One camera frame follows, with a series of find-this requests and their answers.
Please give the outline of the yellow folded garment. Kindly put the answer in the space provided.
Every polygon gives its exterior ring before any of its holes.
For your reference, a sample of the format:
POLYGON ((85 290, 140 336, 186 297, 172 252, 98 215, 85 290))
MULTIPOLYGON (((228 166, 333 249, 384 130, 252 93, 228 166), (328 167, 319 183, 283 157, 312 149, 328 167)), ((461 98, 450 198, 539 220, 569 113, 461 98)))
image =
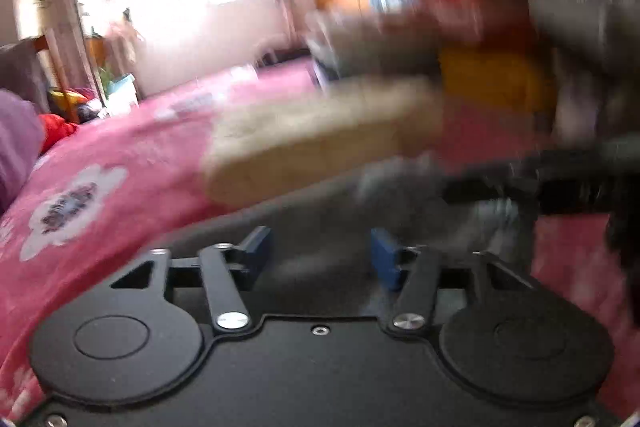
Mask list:
POLYGON ((442 48, 442 87, 454 98, 513 115, 555 108, 555 82, 533 57, 511 52, 442 48))

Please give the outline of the red cloth by duvet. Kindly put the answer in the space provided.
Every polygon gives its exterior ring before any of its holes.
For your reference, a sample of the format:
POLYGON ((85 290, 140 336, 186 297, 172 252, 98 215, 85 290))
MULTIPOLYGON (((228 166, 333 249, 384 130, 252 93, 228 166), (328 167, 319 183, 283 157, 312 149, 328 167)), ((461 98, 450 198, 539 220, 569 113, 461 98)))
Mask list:
POLYGON ((42 114, 39 116, 43 127, 44 140, 40 154, 47 153, 56 143, 73 135, 79 128, 78 124, 66 121, 55 114, 42 114))

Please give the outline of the folded cream blanket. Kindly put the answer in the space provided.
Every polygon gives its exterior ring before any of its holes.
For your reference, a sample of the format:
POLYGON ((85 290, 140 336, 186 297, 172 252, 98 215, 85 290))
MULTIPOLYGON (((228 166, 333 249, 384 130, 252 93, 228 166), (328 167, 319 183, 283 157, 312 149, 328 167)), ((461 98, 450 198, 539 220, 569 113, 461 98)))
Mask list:
POLYGON ((439 140, 444 106, 423 76, 360 76, 227 110, 202 159, 205 193, 242 208, 371 162, 418 155, 439 140))

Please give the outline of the grey sweatshirt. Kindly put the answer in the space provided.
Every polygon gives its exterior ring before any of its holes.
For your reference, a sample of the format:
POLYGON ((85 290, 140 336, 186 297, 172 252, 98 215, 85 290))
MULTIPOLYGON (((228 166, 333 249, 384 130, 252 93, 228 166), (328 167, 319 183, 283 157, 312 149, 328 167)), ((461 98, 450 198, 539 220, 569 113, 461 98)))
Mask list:
POLYGON ((446 180, 427 156, 392 158, 189 225, 154 245, 187 258, 216 243, 238 243, 259 225, 270 228, 269 260, 244 297, 253 314, 386 313, 392 297, 372 269, 374 229, 456 258, 489 251, 529 272, 534 217, 508 200, 449 205, 442 199, 446 180))

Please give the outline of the purple duvet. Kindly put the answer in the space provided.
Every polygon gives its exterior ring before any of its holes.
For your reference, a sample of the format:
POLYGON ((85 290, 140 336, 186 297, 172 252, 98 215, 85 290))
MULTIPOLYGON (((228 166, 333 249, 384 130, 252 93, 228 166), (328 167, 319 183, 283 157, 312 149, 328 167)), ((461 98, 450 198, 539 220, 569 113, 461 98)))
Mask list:
POLYGON ((5 213, 32 173, 44 130, 32 103, 10 91, 1 91, 0 117, 0 199, 5 213))

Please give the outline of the pink floral bed blanket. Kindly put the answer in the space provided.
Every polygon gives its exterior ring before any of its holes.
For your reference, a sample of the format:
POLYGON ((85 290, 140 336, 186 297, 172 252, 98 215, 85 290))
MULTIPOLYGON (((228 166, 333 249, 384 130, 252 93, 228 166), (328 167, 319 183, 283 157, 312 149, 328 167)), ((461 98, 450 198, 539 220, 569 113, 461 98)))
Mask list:
MULTIPOLYGON (((41 400, 27 345, 48 313, 169 232, 226 213, 203 191, 201 158, 217 112, 314 89, 306 60, 235 67, 151 98, 129 114, 84 124, 32 162, 1 219, 1 415, 41 400)), ((534 273, 610 331, 615 362, 600 397, 639 407, 639 332, 600 216, 544 218, 534 273)))

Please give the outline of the grey clothes on chair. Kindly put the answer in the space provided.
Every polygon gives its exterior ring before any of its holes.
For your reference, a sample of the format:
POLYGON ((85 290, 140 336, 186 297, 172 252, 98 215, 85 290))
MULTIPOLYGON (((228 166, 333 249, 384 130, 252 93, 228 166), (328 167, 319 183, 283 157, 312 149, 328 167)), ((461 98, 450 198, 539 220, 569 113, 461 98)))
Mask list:
POLYGON ((6 44, 0 49, 1 88, 35 105, 39 114, 50 112, 48 78, 34 39, 6 44))

